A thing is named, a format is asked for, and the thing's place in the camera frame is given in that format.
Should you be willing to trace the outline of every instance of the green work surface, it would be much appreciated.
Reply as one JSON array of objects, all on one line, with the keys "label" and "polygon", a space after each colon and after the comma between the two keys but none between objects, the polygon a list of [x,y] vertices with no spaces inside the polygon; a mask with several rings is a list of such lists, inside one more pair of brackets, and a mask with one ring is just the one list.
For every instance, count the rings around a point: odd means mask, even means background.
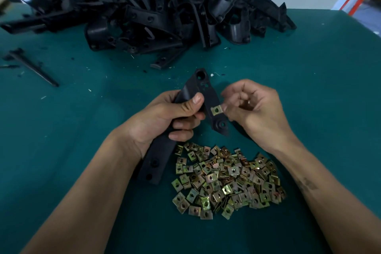
[{"label": "green work surface", "polygon": [[[22,11],[27,8],[14,6],[2,20],[19,18]],[[60,83],[53,88],[24,67],[0,69],[1,252],[17,253],[26,244],[113,128],[161,92],[182,88],[201,67],[213,74],[218,92],[243,78],[277,89],[296,135],[381,216],[381,39],[343,12],[289,10],[289,16],[296,31],[269,29],[266,38],[253,37],[241,46],[222,39],[208,52],[197,44],[163,71],[149,67],[154,56],[92,52],[83,26],[40,35],[1,30],[1,55],[21,47]],[[260,150],[233,127],[224,137],[206,123],[195,130],[193,141],[240,147],[249,159]],[[288,198],[280,205],[245,207],[230,220],[219,213],[203,221],[181,215],[172,203],[175,160],[157,187],[131,181],[107,253],[330,251],[284,168]]]}]

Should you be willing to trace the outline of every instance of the left hand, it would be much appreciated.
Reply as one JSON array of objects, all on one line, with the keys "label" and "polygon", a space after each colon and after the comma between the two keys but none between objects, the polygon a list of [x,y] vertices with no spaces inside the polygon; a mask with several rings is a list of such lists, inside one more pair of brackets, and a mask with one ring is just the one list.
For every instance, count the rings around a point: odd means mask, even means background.
[{"label": "left hand", "polygon": [[169,133],[174,141],[188,141],[193,137],[193,130],[205,119],[199,112],[204,103],[204,96],[198,92],[184,103],[172,103],[180,90],[171,90],[160,94],[145,109],[136,113],[114,132],[122,142],[133,143],[140,158],[143,158],[152,140],[162,134],[173,121],[173,128],[178,131]]}]

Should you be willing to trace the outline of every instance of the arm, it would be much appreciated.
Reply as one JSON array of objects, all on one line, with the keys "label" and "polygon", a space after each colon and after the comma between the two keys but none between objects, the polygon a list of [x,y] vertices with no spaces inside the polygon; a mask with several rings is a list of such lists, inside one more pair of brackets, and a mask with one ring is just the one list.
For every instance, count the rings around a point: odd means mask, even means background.
[{"label": "arm", "polygon": [[70,191],[22,250],[34,253],[103,253],[131,175],[152,140],[173,119],[176,141],[193,136],[205,118],[198,93],[183,104],[171,103],[179,91],[165,92],[105,139]]},{"label": "arm", "polygon": [[381,253],[381,221],[298,140],[274,89],[245,79],[222,96],[227,117],[290,172],[334,253]]}]

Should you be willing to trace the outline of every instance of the tattoo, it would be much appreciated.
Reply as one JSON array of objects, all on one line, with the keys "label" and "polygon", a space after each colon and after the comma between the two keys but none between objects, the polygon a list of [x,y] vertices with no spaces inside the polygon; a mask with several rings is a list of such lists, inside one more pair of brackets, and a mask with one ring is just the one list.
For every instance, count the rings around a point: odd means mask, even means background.
[{"label": "tattoo", "polygon": [[296,184],[298,185],[301,192],[318,189],[318,187],[307,178],[303,178],[303,181],[297,180]]}]

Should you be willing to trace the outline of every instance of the forearm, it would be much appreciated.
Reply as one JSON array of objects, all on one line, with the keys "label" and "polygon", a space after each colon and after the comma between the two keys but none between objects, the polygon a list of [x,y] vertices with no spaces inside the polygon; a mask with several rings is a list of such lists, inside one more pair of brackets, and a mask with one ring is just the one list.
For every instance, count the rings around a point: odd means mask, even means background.
[{"label": "forearm", "polygon": [[138,161],[110,134],[22,253],[103,253]]},{"label": "forearm", "polygon": [[297,182],[332,251],[381,252],[380,220],[302,144],[290,143],[275,156]]}]

